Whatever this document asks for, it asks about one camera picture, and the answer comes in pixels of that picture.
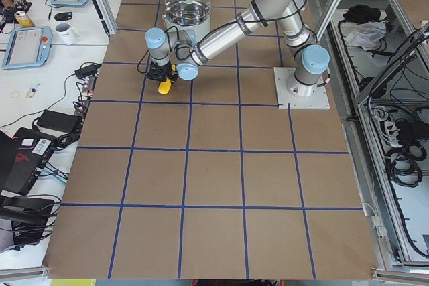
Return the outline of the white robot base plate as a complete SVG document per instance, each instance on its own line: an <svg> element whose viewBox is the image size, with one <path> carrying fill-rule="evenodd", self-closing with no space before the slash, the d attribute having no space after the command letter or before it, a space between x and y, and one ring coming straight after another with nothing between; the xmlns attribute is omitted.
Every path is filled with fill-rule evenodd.
<svg viewBox="0 0 429 286"><path fill-rule="evenodd" d="M275 67L274 80L280 109L328 110L330 104L323 76L313 85L300 84L295 79L295 68Z"/></svg>

